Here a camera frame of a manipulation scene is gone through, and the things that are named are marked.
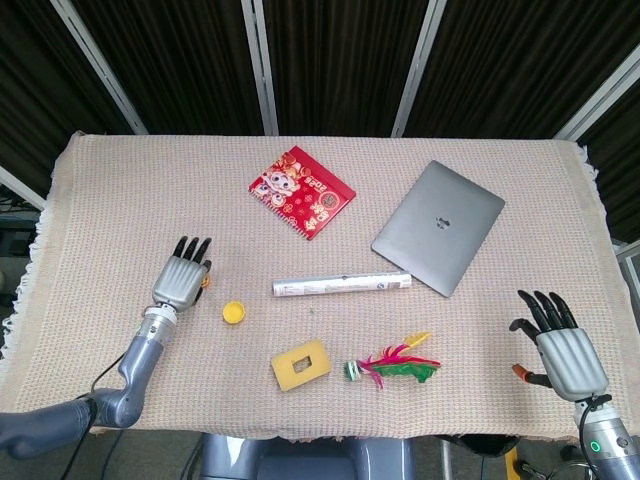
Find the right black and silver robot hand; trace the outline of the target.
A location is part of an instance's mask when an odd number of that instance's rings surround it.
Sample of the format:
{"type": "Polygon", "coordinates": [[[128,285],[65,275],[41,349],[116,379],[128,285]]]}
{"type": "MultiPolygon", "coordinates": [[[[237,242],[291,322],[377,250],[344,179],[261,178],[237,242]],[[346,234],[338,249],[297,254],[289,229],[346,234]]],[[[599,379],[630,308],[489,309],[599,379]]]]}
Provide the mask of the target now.
{"type": "Polygon", "coordinates": [[[604,395],[608,377],[589,336],[578,326],[564,299],[554,292],[545,295],[520,290],[518,295],[533,319],[516,319],[509,329],[523,331],[535,344],[545,372],[536,374],[520,364],[512,366],[513,372],[529,384],[553,389],[570,402],[604,395]]]}

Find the colourful feather shuttlecock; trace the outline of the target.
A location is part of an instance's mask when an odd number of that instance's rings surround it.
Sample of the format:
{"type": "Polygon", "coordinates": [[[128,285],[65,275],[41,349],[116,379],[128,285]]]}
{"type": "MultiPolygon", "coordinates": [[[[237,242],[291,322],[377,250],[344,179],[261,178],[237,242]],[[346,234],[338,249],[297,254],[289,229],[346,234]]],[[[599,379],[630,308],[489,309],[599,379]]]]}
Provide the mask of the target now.
{"type": "Polygon", "coordinates": [[[412,351],[431,337],[431,332],[417,332],[406,337],[401,344],[387,346],[376,358],[369,356],[364,360],[348,360],[343,367],[344,374],[350,381],[368,377],[379,390],[384,388],[384,379],[387,377],[413,377],[423,384],[441,368],[441,363],[412,355],[412,351]]]}

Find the red spiral cartoon notebook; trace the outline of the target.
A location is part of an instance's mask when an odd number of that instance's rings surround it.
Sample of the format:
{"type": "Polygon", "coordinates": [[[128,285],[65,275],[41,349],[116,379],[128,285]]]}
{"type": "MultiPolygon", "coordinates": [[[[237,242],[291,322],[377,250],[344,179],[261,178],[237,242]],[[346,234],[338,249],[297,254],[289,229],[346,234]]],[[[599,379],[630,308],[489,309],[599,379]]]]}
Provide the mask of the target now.
{"type": "Polygon", "coordinates": [[[298,146],[281,154],[248,191],[307,240],[356,197],[351,187],[298,146]]]}

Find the grey closed laptop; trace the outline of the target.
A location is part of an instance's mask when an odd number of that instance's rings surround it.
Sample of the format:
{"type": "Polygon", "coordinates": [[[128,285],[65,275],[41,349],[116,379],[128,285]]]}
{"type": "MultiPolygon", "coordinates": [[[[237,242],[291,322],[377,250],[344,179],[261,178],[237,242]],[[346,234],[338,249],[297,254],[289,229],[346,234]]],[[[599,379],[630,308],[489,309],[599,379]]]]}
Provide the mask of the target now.
{"type": "Polygon", "coordinates": [[[504,206],[498,195],[432,161],[371,249],[449,298],[504,206]]]}

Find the white metal frame post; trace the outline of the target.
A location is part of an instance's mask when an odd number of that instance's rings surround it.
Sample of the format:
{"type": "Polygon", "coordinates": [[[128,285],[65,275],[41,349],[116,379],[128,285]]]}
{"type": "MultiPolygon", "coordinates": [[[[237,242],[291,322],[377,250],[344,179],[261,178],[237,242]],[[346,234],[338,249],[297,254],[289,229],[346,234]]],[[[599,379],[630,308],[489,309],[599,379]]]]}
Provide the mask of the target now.
{"type": "Polygon", "coordinates": [[[577,141],[638,81],[640,42],[559,129],[554,139],[577,141]]]}
{"type": "Polygon", "coordinates": [[[448,0],[428,2],[392,127],[392,138],[401,138],[405,133],[447,3],[448,0]]]}
{"type": "Polygon", "coordinates": [[[45,209],[46,200],[2,166],[0,166],[0,184],[27,201],[37,210],[43,211],[45,209]]]}
{"type": "Polygon", "coordinates": [[[114,104],[136,135],[148,135],[149,131],[131,102],[125,89],[109,65],[72,0],[49,0],[58,17],[92,67],[114,104]]]}
{"type": "Polygon", "coordinates": [[[279,125],[263,0],[241,0],[263,131],[278,136],[279,125]]]}

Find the yellow sponge with rectangular hole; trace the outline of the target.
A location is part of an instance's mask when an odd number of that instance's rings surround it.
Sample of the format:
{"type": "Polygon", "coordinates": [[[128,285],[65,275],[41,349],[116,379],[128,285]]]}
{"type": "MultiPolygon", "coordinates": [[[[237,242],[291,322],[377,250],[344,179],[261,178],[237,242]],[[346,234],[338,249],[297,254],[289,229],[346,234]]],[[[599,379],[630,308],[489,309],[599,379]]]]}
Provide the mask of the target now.
{"type": "Polygon", "coordinates": [[[283,392],[304,385],[331,371],[329,356],[320,340],[309,341],[276,355],[271,359],[271,366],[283,392]],[[309,365],[297,371],[295,365],[304,359],[309,360],[309,365]]]}

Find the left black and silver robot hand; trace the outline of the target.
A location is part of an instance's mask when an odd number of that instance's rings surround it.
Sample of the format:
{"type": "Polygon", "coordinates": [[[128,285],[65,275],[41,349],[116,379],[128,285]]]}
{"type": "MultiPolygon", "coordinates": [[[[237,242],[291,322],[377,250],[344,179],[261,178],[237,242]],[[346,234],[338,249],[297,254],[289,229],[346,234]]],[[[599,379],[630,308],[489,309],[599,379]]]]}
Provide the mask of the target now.
{"type": "Polygon", "coordinates": [[[211,261],[205,259],[210,243],[211,238],[180,238],[152,289],[156,305],[182,313],[198,302],[211,269],[211,261]]]}

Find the beige woven tablecloth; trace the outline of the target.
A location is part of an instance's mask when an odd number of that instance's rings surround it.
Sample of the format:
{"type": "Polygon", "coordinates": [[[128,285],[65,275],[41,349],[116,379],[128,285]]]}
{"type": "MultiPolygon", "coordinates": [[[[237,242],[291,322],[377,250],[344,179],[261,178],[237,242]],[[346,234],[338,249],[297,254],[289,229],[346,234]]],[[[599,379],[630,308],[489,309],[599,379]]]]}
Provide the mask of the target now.
{"type": "Polygon", "coordinates": [[[573,406],[518,379],[541,371],[509,329],[520,290],[555,292],[589,334],[615,408],[640,435],[640,332],[584,152],[554,140],[76,134],[58,157],[0,359],[0,412],[68,401],[133,339],[182,236],[211,238],[211,283],[181,314],[154,370],[138,427],[245,438],[503,434],[564,438],[573,406]],[[307,240],[248,191],[298,146],[356,192],[307,240]],[[276,279],[377,273],[371,244],[430,161],[505,206],[454,295],[402,290],[277,298],[276,279]],[[226,303],[244,304],[237,325],[226,303]],[[348,360],[378,357],[411,334],[412,355],[441,368],[425,383],[350,381],[348,360]],[[271,359],[320,340],[331,371],[283,392],[271,359]]]}

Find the silver tube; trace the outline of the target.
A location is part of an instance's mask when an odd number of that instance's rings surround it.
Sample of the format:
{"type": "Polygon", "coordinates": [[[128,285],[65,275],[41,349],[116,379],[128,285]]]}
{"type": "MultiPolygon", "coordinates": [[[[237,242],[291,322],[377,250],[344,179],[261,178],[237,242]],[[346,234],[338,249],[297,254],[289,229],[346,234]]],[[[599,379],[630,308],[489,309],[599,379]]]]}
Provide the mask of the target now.
{"type": "Polygon", "coordinates": [[[274,280],[276,297],[328,295],[409,288],[412,276],[406,271],[337,275],[274,280]]]}

